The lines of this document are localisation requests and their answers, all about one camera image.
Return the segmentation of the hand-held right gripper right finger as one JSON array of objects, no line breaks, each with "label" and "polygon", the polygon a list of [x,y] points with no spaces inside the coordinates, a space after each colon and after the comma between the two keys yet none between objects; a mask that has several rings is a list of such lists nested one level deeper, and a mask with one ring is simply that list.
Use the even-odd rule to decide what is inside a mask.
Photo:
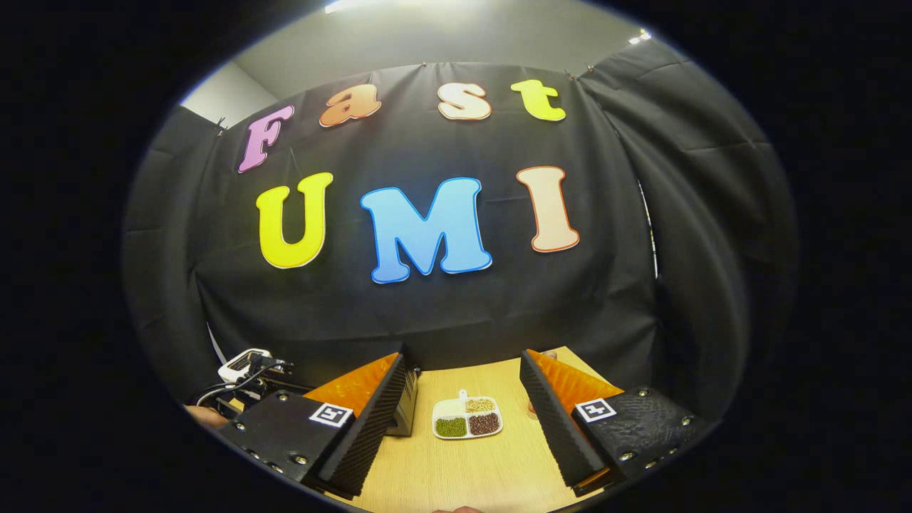
[{"label": "hand-held right gripper right finger", "polygon": [[657,388],[621,390],[530,348],[521,356],[520,381],[561,479],[577,497],[656,473],[714,428]]}]

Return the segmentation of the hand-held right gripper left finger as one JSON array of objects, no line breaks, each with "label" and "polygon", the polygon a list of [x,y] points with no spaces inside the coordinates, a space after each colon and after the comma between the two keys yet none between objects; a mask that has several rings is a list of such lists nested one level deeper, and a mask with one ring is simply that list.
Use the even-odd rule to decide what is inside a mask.
[{"label": "hand-held right gripper left finger", "polygon": [[391,353],[310,390],[276,389],[218,429],[274,474],[344,499],[361,493],[408,381]]}]

